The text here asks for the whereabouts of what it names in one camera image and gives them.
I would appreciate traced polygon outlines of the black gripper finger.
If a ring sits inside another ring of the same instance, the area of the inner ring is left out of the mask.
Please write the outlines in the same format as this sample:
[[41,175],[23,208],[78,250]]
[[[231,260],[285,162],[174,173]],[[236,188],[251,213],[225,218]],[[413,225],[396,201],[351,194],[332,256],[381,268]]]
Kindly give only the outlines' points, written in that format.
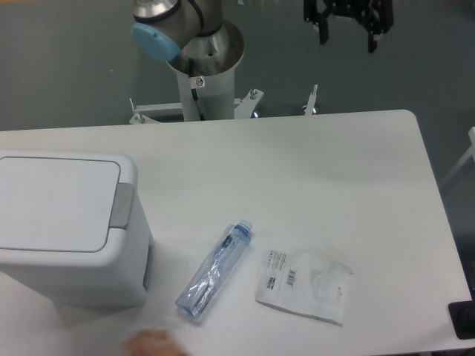
[[384,32],[379,17],[374,13],[359,13],[356,20],[367,31],[368,52],[373,53],[378,47],[376,37]]
[[328,17],[333,13],[331,8],[326,8],[322,13],[317,12],[316,24],[318,25],[319,43],[325,45],[330,37]]

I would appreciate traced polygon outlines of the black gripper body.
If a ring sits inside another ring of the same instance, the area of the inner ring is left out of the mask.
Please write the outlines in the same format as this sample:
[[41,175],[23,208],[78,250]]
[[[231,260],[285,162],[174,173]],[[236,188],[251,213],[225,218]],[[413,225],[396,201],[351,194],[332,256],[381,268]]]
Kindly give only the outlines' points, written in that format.
[[303,19],[320,24],[330,15],[355,19],[366,30],[389,30],[393,26],[393,2],[384,0],[304,1]]

